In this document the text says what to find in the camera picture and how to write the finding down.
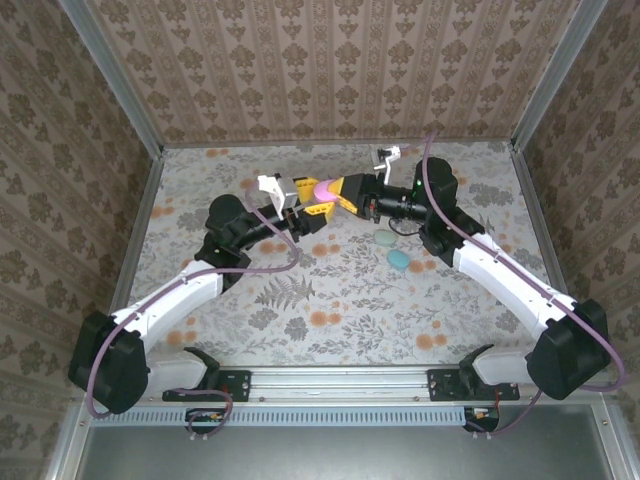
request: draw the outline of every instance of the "blue pebble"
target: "blue pebble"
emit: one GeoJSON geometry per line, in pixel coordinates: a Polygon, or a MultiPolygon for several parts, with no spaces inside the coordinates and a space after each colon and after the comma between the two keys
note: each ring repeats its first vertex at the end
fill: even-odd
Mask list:
{"type": "Polygon", "coordinates": [[[401,252],[400,250],[391,250],[387,253],[387,261],[393,268],[404,270],[409,266],[411,259],[409,258],[409,255],[401,252]]]}
{"type": "Polygon", "coordinates": [[[381,247],[393,247],[398,236],[391,230],[376,230],[373,234],[373,241],[381,247]]]}

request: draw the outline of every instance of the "floral wallpaper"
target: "floral wallpaper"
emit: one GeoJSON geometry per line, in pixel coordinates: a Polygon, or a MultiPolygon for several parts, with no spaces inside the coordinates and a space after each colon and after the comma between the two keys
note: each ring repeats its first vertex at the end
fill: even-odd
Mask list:
{"type": "Polygon", "coordinates": [[[90,0],[168,145],[509,138],[578,0],[90,0]]]}
{"type": "Polygon", "coordinates": [[[571,293],[607,309],[640,440],[640,4],[611,0],[526,146],[571,293]]]}
{"type": "MultiPolygon", "coordinates": [[[[172,278],[200,249],[211,201],[242,195],[258,174],[335,178],[373,172],[370,145],[168,149],[132,297],[172,278]]],[[[459,203],[541,278],[546,272],[506,142],[438,143],[460,182],[459,203]]],[[[391,183],[410,187],[422,152],[394,164],[391,183]]],[[[263,205],[268,197],[256,195],[263,205]]],[[[414,225],[402,225],[409,232],[414,225]]],[[[483,287],[429,256],[417,237],[395,246],[411,258],[405,271],[373,241],[387,228],[340,209],[299,244],[300,263],[277,275],[245,275],[195,310],[157,348],[187,345],[224,365],[371,365],[457,362],[490,342],[530,342],[520,322],[483,287]]],[[[279,266],[287,246],[265,240],[252,266],[279,266]]]]}
{"type": "Polygon", "coordinates": [[[0,2],[0,478],[40,478],[84,316],[108,310],[149,169],[55,1],[0,2]]]}

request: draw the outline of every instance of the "cable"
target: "cable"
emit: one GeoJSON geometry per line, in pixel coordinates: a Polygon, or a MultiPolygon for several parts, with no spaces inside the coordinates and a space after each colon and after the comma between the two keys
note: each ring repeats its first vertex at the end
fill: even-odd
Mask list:
{"type": "Polygon", "coordinates": [[[403,233],[400,230],[398,230],[396,227],[393,226],[393,224],[391,223],[392,220],[398,220],[397,218],[390,218],[389,219],[389,229],[395,233],[396,235],[400,235],[401,237],[412,237],[413,235],[417,235],[420,233],[420,230],[417,230],[415,232],[411,232],[411,233],[403,233]]]}
{"type": "Polygon", "coordinates": [[[427,163],[429,161],[429,150],[431,149],[431,144],[433,143],[433,139],[434,138],[435,138],[435,132],[426,137],[426,145],[425,145],[425,149],[424,149],[424,154],[422,156],[422,179],[423,179],[423,184],[424,184],[424,190],[425,190],[425,192],[427,194],[427,197],[429,198],[429,202],[431,203],[431,206],[433,207],[433,210],[438,214],[438,216],[442,219],[442,221],[451,230],[456,232],[458,235],[460,235],[465,240],[468,240],[470,243],[472,243],[473,245],[478,247],[480,250],[482,250],[485,253],[487,253],[487,254],[491,255],[492,257],[496,258],[500,263],[502,263],[511,272],[513,272],[516,276],[518,276],[518,278],[520,278],[528,286],[530,286],[537,293],[539,293],[545,300],[547,300],[548,302],[553,304],[555,307],[559,308],[562,311],[562,313],[564,313],[565,315],[568,315],[569,318],[571,318],[584,331],[586,331],[589,335],[591,335],[591,337],[593,337],[593,339],[596,342],[598,342],[600,344],[600,346],[602,346],[602,348],[604,348],[605,351],[611,356],[611,358],[613,359],[613,361],[614,361],[614,363],[616,365],[616,368],[618,369],[618,378],[616,379],[616,381],[614,383],[612,383],[610,385],[606,385],[604,387],[595,387],[595,386],[583,385],[580,388],[582,388],[583,390],[588,390],[590,392],[601,392],[601,393],[612,392],[614,390],[619,389],[625,383],[626,373],[625,373],[624,364],[622,363],[622,359],[620,358],[620,355],[618,355],[618,352],[615,351],[615,349],[611,346],[611,344],[609,342],[607,342],[604,339],[604,337],[602,337],[602,335],[600,335],[598,332],[596,332],[589,324],[587,324],[578,315],[576,315],[573,312],[573,310],[570,310],[564,304],[562,304],[561,302],[557,301],[554,298],[553,294],[550,294],[549,292],[547,292],[544,288],[540,287],[537,283],[535,283],[529,277],[527,277],[524,273],[522,273],[520,271],[520,269],[516,266],[516,264],[513,263],[508,257],[505,257],[504,255],[497,255],[497,252],[494,251],[492,248],[484,245],[483,243],[479,242],[478,240],[476,240],[475,238],[471,237],[470,235],[467,235],[462,229],[460,229],[456,224],[454,224],[444,214],[444,212],[440,209],[440,207],[438,206],[438,204],[437,204],[437,202],[436,202],[436,200],[435,200],[435,198],[433,196],[433,192],[431,191],[431,187],[429,186],[429,173],[427,171],[427,163]]]}
{"type": "MultiPolygon", "coordinates": [[[[213,430],[202,435],[202,437],[204,437],[205,440],[207,439],[208,436],[215,435],[216,433],[218,433],[220,429],[224,426],[224,424],[227,423],[231,418],[231,413],[233,412],[233,398],[227,392],[223,392],[222,390],[187,390],[185,388],[176,388],[173,391],[180,395],[219,395],[221,397],[224,397],[224,399],[227,401],[227,411],[222,417],[222,420],[220,420],[218,425],[216,425],[216,427],[213,430]]],[[[191,434],[192,440],[195,438],[196,435],[199,435],[193,431],[193,421],[198,417],[202,417],[204,415],[210,415],[212,413],[217,413],[217,412],[213,412],[213,411],[208,412],[208,411],[202,410],[199,412],[193,412],[191,417],[189,417],[187,430],[191,434]]]]}
{"type": "Polygon", "coordinates": [[[87,410],[89,411],[89,413],[91,414],[92,417],[100,419],[100,418],[107,418],[109,415],[111,415],[111,412],[108,412],[108,411],[104,412],[104,413],[98,412],[95,409],[95,405],[94,405],[94,402],[93,402],[93,400],[94,400],[93,399],[93,390],[94,390],[95,384],[96,384],[96,377],[98,375],[98,369],[100,368],[100,364],[102,363],[102,359],[104,358],[105,354],[107,353],[107,350],[109,349],[109,346],[115,340],[115,338],[118,336],[118,334],[125,329],[125,327],[127,325],[129,325],[131,322],[136,320],[141,314],[143,314],[149,307],[151,307],[158,300],[160,300],[161,298],[163,298],[165,295],[169,294],[170,292],[172,292],[176,288],[180,287],[181,285],[184,285],[184,283],[189,282],[191,280],[194,280],[196,278],[202,277],[204,275],[212,275],[212,274],[219,275],[219,274],[223,274],[223,273],[280,273],[280,272],[284,272],[286,270],[292,269],[298,263],[298,260],[300,259],[300,253],[298,252],[298,249],[294,245],[293,241],[290,240],[289,237],[287,237],[284,234],[284,232],[281,232],[280,230],[278,230],[278,228],[275,225],[273,225],[262,213],[260,213],[260,211],[253,204],[253,201],[251,200],[251,192],[253,190],[255,190],[257,187],[258,187],[258,183],[256,182],[245,191],[245,197],[244,197],[245,198],[245,202],[247,203],[247,206],[249,207],[249,210],[251,211],[251,213],[253,213],[256,217],[258,217],[258,219],[262,223],[264,223],[267,226],[267,228],[269,228],[269,230],[271,230],[273,233],[275,233],[278,237],[280,237],[280,239],[284,243],[286,243],[289,246],[289,248],[291,249],[291,252],[293,254],[293,259],[291,260],[291,262],[289,262],[287,265],[285,265],[283,267],[268,267],[268,268],[207,268],[205,270],[201,270],[199,272],[195,272],[195,273],[192,273],[190,275],[187,275],[183,279],[177,280],[174,283],[167,285],[164,289],[162,289],[156,295],[154,295],[149,300],[147,300],[145,303],[143,303],[136,311],[134,311],[131,314],[129,314],[129,316],[127,318],[125,318],[122,321],[122,323],[117,325],[111,331],[111,333],[107,336],[105,341],[100,346],[100,349],[98,350],[98,353],[96,354],[96,358],[94,359],[93,365],[91,366],[91,372],[89,373],[89,380],[87,381],[87,394],[85,395],[85,398],[84,398],[87,410]]]}

